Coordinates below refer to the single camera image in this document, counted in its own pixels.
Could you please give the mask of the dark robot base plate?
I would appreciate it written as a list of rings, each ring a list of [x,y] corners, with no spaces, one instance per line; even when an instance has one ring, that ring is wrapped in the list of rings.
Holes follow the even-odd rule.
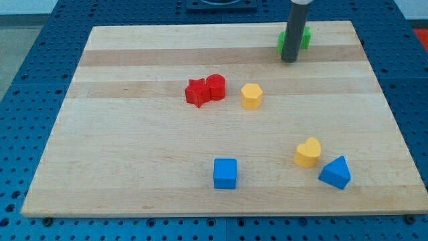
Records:
[[[185,0],[187,11],[255,10],[257,0]]]

